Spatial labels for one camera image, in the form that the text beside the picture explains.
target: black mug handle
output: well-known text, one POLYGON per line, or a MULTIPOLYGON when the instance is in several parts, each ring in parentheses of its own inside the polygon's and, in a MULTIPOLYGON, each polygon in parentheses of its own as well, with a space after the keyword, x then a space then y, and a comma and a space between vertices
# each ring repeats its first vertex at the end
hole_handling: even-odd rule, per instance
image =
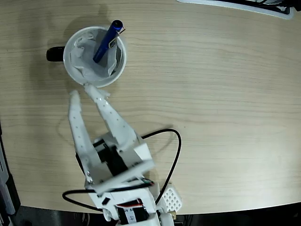
POLYGON ((56 46, 47 50, 46 59, 51 62, 62 62, 65 46, 56 46))

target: mug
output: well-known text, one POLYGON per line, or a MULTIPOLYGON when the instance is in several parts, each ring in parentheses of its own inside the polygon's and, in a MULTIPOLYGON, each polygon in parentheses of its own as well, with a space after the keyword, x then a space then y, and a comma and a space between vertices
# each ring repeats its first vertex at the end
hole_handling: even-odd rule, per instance
POLYGON ((121 55, 121 60, 120 62, 117 62, 117 67, 115 68, 114 72, 112 75, 108 78, 105 78, 103 80, 98 80, 98 81, 87 81, 85 79, 81 72, 72 66, 71 64, 71 58, 70 58, 70 52, 74 48, 74 43, 75 41, 82 36, 82 34, 92 31, 92 30, 108 30, 108 28, 105 27, 100 27, 100 26, 91 26, 91 27, 86 27, 83 28, 79 31, 77 31, 75 34, 73 34, 69 40, 67 41, 65 46, 57 46, 57 47, 52 47, 47 50, 46 52, 46 59, 51 62, 61 62, 63 61, 65 69, 67 73, 70 75, 73 80, 75 80, 77 83, 83 85, 86 82, 92 83, 94 86, 100 88, 104 87, 107 85, 110 85, 113 83, 115 80, 119 78, 121 73, 123 72, 126 62, 127 62, 127 48, 125 45, 125 41, 121 36, 117 37, 117 46, 122 49, 122 55, 121 55))

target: black cable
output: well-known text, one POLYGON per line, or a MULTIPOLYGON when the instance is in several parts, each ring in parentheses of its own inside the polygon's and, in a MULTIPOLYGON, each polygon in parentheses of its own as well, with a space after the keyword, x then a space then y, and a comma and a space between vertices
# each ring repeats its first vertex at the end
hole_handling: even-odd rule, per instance
POLYGON ((89 189, 88 190, 86 190, 86 189, 70 190, 70 191, 65 191, 62 194, 62 197, 67 202, 71 202, 72 204, 75 204, 75 205, 78 205, 78 206, 81 206, 81 207, 85 207, 85 208, 90 209, 90 210, 96 210, 96 211, 102 212, 103 211, 102 209, 99 209, 99 208, 96 208, 94 206, 90 206, 90 205, 84 204, 82 202, 75 201, 75 200, 67 197, 67 195, 69 195, 69 194, 87 194, 87 193, 95 193, 95 191, 94 190, 89 190, 89 189))
POLYGON ((167 176, 167 178, 165 180, 165 183, 164 183, 164 185, 162 187, 162 190, 161 190, 158 198, 156 199, 156 204, 158 204, 158 202, 160 201, 160 199, 161 199, 161 197, 162 197, 162 195, 163 195, 163 193, 164 193, 164 191, 165 191, 165 189, 166 189, 166 187, 168 185, 168 182, 169 182, 169 180, 171 178, 171 175, 174 172, 174 168, 175 168, 175 166, 177 164, 177 161, 178 161, 178 158, 179 158, 179 155, 180 155, 180 151, 181 151, 182 139, 181 139, 181 135, 179 134, 179 132, 177 130, 175 130, 175 129, 161 129, 161 130, 152 132, 152 133, 147 134, 147 135, 145 135, 145 136, 142 137, 142 139, 146 139, 146 138, 149 138, 151 136, 157 135, 159 133, 165 133, 165 132, 173 132, 173 133, 175 133, 178 136, 179 144, 178 144, 177 153, 176 153, 175 158, 174 158, 174 163, 173 163, 173 165, 172 165, 172 167, 171 167, 171 169, 169 171, 169 174, 168 174, 168 176, 167 176))
MULTIPOLYGON (((179 158, 179 155, 180 155, 180 151, 181 151, 181 146, 182 146, 182 139, 181 139, 181 135, 179 134, 179 132, 175 129, 161 129, 161 130, 158 130, 158 131, 155 131, 155 132, 152 132, 150 134, 147 134, 145 136, 142 137, 142 139, 146 139, 146 138, 149 138, 151 136, 154 136, 154 135, 157 135, 157 134, 160 134, 160 133, 164 133, 164 132, 173 132, 175 133, 177 136, 178 136, 178 139, 179 139, 179 144, 178 144, 178 150, 177 150, 177 153, 176 153, 176 156, 174 158, 174 163, 169 171, 169 174, 165 180, 165 183, 162 187, 162 190, 158 196, 158 198, 156 199, 156 204, 159 202, 159 200, 161 199, 167 185, 168 185, 168 182, 170 180, 170 177, 171 175, 173 174, 173 171, 174 171, 174 168, 177 164, 177 161, 178 161, 178 158, 179 158)), ((115 188, 115 189, 112 189, 108 192, 121 192, 121 191, 129 191, 129 190, 134 190, 134 189, 139 189, 139 188, 144 188, 144 187, 149 187, 149 186, 152 186, 153 183, 151 180, 149 180, 150 182, 149 183, 143 183, 141 185, 135 185, 135 186, 131 186, 131 187, 121 187, 121 188, 115 188)), ((70 202, 72 204, 75 204, 75 205, 78 205, 78 206, 81 206, 81 207, 85 207, 87 209, 90 209, 90 210, 96 210, 96 211, 100 211, 102 212, 103 210, 102 209, 99 209, 99 208, 96 208, 94 206, 90 206, 90 205, 87 205, 87 204, 84 204, 84 203, 81 203, 81 202, 78 202, 76 200, 73 200, 71 198, 68 198, 67 195, 69 194, 87 194, 87 193, 95 193, 94 190, 92 189, 88 189, 88 190, 85 190, 85 189, 81 189, 81 190, 70 190, 70 191, 66 191, 62 194, 62 197, 64 200, 66 200, 67 202, 70 202)))

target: wooden table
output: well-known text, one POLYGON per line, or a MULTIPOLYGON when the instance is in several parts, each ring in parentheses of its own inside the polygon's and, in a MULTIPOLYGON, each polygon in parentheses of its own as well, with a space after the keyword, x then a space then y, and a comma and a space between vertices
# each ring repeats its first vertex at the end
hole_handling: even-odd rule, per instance
MULTIPOLYGON (((84 185, 68 93, 80 91, 91 138, 106 129, 83 88, 45 53, 83 27, 114 19, 127 27, 128 62, 104 89, 139 134, 181 133, 172 177, 184 201, 180 213, 301 201, 301 14, 286 21, 175 0, 4 0, 0 120, 22 205, 89 211, 61 197, 84 185)), ((147 142, 157 164, 150 177, 163 182, 176 138, 147 142)))

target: black floor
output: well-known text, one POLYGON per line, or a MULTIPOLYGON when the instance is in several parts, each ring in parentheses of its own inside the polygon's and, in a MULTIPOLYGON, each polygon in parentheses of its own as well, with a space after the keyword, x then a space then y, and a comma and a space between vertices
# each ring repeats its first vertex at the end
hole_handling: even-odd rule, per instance
MULTIPOLYGON (((83 214, 21 206, 15 226, 114 226, 102 214, 83 214)), ((229 213, 179 215, 175 226, 301 226, 301 203, 229 213)))

